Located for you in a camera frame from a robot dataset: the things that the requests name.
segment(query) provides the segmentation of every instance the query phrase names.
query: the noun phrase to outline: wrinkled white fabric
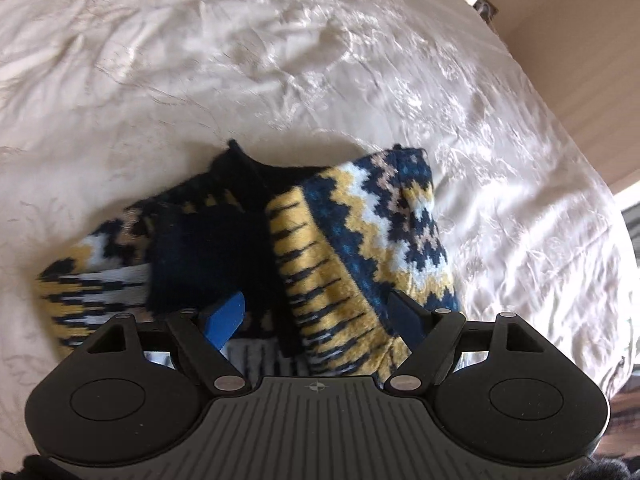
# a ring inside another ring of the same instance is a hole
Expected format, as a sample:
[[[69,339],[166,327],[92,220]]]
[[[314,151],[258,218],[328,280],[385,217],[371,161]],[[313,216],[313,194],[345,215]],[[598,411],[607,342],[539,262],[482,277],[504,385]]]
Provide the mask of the wrinkled white fabric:
[[[282,165],[425,147],[468,317],[516,311],[608,394],[626,380],[620,213],[462,0],[0,0],[0,468],[56,363],[33,276],[229,137]]]

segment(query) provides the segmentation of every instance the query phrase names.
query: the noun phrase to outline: bed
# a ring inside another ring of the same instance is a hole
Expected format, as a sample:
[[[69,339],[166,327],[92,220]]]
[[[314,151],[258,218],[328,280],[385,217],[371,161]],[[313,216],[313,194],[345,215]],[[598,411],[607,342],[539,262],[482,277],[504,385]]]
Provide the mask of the bed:
[[[0,0],[0,469],[57,355],[34,277],[228,138],[262,162],[428,150],[463,310],[513,310],[612,396],[638,351],[620,213],[463,0]],[[474,356],[468,356],[468,362]]]

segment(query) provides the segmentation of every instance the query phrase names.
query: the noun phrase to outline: triangular cutout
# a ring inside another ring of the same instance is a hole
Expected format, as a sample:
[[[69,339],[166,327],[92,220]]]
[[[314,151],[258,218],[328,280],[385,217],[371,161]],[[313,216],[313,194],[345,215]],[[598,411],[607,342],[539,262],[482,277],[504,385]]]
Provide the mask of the triangular cutout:
[[[517,323],[509,323],[507,350],[510,352],[543,352],[544,349]]]
[[[114,325],[88,349],[88,352],[89,354],[124,352],[126,347],[122,325]]]

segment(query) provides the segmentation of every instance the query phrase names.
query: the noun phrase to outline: crosshair symbol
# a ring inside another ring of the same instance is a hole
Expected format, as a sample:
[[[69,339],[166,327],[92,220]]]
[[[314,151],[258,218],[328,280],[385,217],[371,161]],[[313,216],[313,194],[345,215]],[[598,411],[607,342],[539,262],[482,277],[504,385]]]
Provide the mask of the crosshair symbol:
[[[326,388],[326,384],[321,383],[320,381],[316,381],[315,383],[311,383],[307,386],[312,392],[318,393]]]

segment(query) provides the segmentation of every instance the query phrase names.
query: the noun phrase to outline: metal pin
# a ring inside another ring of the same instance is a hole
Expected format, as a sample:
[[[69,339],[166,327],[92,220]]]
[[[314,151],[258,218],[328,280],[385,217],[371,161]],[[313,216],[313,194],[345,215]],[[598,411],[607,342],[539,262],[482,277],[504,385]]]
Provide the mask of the metal pin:
[[[213,383],[213,385],[222,392],[234,392],[244,387],[245,384],[245,380],[237,375],[223,375],[222,377],[218,377]]]
[[[391,387],[399,392],[410,392],[417,390],[422,385],[422,381],[412,375],[396,375],[391,379]]]

